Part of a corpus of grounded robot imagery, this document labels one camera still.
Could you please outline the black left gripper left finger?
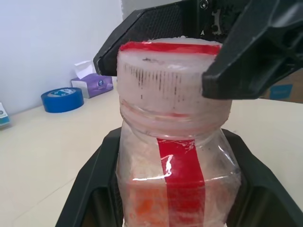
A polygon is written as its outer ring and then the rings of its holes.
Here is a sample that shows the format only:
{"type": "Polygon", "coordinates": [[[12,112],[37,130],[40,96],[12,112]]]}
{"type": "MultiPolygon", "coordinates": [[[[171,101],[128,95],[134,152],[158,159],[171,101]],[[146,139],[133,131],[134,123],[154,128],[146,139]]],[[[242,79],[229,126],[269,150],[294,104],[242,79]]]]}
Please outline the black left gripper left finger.
{"type": "Polygon", "coordinates": [[[79,171],[55,227],[123,227],[116,178],[121,128],[109,132],[79,171]]]}

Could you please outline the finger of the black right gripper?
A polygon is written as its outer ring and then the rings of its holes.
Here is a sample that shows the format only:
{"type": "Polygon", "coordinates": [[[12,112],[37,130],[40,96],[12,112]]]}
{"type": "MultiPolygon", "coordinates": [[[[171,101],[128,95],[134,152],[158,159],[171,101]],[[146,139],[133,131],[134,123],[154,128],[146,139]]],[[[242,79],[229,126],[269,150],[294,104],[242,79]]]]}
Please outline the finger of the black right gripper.
{"type": "Polygon", "coordinates": [[[94,57],[97,74],[116,76],[118,50],[127,42],[180,36],[198,38],[205,10],[203,0],[182,0],[133,11],[112,31],[94,57]]]}
{"type": "Polygon", "coordinates": [[[303,68],[303,0],[250,0],[202,75],[211,99],[256,99],[303,68]]]}

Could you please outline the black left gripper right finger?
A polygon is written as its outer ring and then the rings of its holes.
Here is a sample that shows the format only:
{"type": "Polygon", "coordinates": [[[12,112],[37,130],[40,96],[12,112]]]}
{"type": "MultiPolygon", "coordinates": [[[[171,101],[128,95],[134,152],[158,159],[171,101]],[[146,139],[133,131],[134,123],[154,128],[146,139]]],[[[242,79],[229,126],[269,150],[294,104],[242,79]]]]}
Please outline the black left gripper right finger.
{"type": "Polygon", "coordinates": [[[227,227],[303,227],[303,212],[273,172],[240,136],[223,130],[241,169],[241,186],[227,227]]]}

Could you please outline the white cap with red tape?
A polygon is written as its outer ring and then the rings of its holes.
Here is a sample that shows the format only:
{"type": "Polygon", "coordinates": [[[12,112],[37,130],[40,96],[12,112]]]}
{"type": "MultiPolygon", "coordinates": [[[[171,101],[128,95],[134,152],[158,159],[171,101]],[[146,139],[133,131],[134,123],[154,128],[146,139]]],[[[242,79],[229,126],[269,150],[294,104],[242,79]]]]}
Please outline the white cap with red tape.
{"type": "Polygon", "coordinates": [[[117,56],[119,96],[146,111],[225,120],[232,101],[202,96],[202,74],[221,47],[219,42],[183,36],[127,42],[117,56]]]}

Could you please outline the clear bottle with red tape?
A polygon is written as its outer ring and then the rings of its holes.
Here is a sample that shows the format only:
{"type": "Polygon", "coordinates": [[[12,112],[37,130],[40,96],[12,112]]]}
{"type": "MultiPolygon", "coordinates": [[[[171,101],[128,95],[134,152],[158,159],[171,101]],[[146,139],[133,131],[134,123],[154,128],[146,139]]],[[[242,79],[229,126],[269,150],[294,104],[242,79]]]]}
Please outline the clear bottle with red tape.
{"type": "Polygon", "coordinates": [[[229,112],[157,113],[120,103],[124,227],[226,227],[241,185],[221,130],[229,112]]]}

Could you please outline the cardboard box with blue label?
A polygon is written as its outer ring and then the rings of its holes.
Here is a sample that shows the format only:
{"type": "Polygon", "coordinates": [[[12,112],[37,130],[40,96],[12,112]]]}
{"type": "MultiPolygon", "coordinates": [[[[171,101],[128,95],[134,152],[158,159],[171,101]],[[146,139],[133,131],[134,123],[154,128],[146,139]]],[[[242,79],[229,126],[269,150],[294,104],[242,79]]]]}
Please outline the cardboard box with blue label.
{"type": "Polygon", "coordinates": [[[275,83],[259,98],[303,104],[303,68],[275,83]]]}

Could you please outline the blue tape roll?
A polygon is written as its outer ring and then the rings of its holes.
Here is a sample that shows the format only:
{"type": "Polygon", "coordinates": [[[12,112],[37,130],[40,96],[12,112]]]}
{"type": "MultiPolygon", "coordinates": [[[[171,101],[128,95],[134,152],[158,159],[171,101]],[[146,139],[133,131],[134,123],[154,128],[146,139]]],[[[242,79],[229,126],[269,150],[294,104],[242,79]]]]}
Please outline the blue tape roll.
{"type": "Polygon", "coordinates": [[[82,90],[77,87],[63,87],[41,95],[44,109],[48,113],[64,113],[84,105],[82,90]]]}

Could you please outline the purple tissue box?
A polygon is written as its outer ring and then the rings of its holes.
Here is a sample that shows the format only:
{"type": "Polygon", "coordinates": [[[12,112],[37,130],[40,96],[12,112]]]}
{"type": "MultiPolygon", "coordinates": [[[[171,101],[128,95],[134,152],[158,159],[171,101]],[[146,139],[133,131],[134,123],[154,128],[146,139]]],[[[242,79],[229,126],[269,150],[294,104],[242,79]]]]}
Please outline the purple tissue box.
{"type": "Polygon", "coordinates": [[[71,80],[72,87],[82,90],[84,98],[89,99],[113,90],[111,76],[99,75],[93,61],[82,61],[74,64],[76,78],[71,80]]]}

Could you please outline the small white and teal box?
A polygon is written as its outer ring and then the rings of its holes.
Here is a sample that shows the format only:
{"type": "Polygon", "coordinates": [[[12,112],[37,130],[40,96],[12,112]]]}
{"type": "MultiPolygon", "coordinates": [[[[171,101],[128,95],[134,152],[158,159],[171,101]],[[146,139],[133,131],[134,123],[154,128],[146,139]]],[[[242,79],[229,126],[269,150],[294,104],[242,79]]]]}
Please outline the small white and teal box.
{"type": "Polygon", "coordinates": [[[11,125],[9,115],[7,114],[3,104],[0,102],[0,130],[11,125]]]}

